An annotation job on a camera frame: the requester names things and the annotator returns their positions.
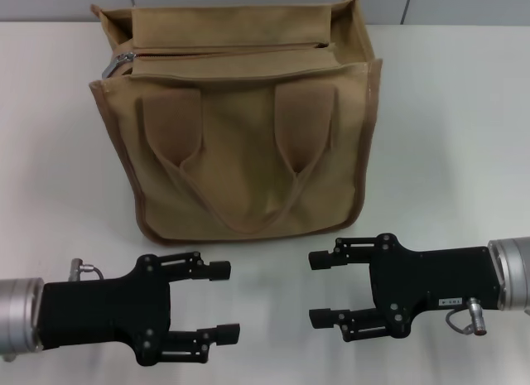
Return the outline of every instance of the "zipper pull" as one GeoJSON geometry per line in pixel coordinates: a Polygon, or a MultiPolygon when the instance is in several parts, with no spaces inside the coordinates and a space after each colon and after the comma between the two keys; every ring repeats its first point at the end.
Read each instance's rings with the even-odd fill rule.
{"type": "Polygon", "coordinates": [[[107,79],[121,65],[133,62],[134,58],[136,58],[136,54],[133,52],[124,52],[123,54],[114,57],[101,74],[101,78],[107,79]]]}

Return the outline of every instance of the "gray wall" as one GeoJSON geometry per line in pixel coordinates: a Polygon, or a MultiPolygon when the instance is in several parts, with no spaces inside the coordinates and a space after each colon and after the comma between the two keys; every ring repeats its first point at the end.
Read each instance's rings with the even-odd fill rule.
{"type": "MultiPolygon", "coordinates": [[[[337,0],[136,0],[141,6],[211,6],[337,0]]],[[[398,24],[407,0],[361,0],[368,23],[398,24]]],[[[129,0],[0,0],[0,20],[94,20],[89,5],[129,7],[129,0]]],[[[406,24],[530,25],[530,0],[411,0],[406,24]]]]}

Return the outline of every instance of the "white table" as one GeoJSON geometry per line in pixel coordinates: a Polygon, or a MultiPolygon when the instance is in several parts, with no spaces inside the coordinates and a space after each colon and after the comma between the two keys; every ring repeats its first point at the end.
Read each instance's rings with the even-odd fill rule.
{"type": "MultiPolygon", "coordinates": [[[[431,249],[530,234],[530,28],[369,32],[383,84],[357,224],[199,246],[206,261],[231,261],[231,280],[171,286],[175,329],[239,322],[238,345],[214,346],[206,365],[152,368],[137,366],[122,344],[64,347],[1,363],[0,383],[527,384],[522,312],[486,312],[482,338],[450,330],[444,312],[418,316],[402,340],[345,344],[337,329],[311,328],[309,309],[372,306],[366,267],[309,268],[308,252],[331,248],[338,235],[389,231],[431,249]]],[[[137,229],[133,194],[87,87],[108,58],[96,23],[0,24],[0,278],[64,281],[73,257],[119,277],[143,253],[169,253],[137,229]]]]}

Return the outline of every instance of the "bag strap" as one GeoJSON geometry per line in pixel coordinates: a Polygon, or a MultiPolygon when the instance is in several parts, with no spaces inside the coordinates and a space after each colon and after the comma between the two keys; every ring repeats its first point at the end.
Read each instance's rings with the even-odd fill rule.
{"type": "Polygon", "coordinates": [[[281,207],[257,219],[236,219],[215,206],[198,180],[186,170],[200,160],[204,146],[201,97],[198,89],[169,89],[143,99],[147,142],[166,171],[177,174],[206,209],[235,233],[255,234],[277,223],[298,196],[330,146],[330,126],[335,106],[335,86],[299,81],[279,84],[275,91],[275,140],[291,175],[281,207]]]}

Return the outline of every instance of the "label sticker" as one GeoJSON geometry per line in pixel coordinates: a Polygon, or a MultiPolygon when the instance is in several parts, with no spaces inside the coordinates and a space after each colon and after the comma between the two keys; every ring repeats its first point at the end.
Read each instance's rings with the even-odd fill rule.
{"type": "Polygon", "coordinates": [[[462,305],[461,298],[444,298],[438,300],[438,306],[460,306],[462,305]]]}

